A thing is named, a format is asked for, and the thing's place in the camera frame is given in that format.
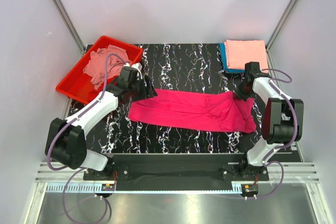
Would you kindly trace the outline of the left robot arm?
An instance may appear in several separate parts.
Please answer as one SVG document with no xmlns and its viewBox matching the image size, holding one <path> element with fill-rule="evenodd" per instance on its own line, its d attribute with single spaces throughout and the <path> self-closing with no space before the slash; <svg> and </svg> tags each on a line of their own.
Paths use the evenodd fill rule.
<svg viewBox="0 0 336 224">
<path fill-rule="evenodd" d="M 104 84 L 96 98 L 80 111 L 66 119 L 52 120 L 45 147 L 48 167 L 57 170 L 51 164 L 57 161 L 62 168 L 85 168 L 103 180 L 109 179 L 113 175 L 113 161 L 87 148 L 88 133 L 119 106 L 156 96 L 149 77 L 142 74 L 140 63 L 123 66 L 120 75 L 110 84 Z"/>
</svg>

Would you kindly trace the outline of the magenta t shirt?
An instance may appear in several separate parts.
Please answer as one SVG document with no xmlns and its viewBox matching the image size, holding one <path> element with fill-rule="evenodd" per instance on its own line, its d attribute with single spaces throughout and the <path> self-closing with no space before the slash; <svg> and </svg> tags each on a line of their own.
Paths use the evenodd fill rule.
<svg viewBox="0 0 336 224">
<path fill-rule="evenodd" d="M 252 133 L 253 98 L 238 99 L 232 91 L 204 94 L 157 89 L 157 97 L 133 102 L 129 119 L 146 124 L 208 132 Z"/>
</svg>

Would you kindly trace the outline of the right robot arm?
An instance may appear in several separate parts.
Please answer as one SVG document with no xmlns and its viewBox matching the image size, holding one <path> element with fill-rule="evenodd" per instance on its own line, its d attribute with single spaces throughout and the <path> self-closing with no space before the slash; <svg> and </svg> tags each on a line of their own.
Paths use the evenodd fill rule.
<svg viewBox="0 0 336 224">
<path fill-rule="evenodd" d="M 238 164 L 236 173 L 250 180 L 264 173 L 269 159 L 302 137 L 304 102 L 286 95 L 258 62 L 245 64 L 244 79 L 234 90 L 235 98 L 247 101 L 258 95 L 266 109 L 261 124 L 261 138 L 248 150 Z"/>
</svg>

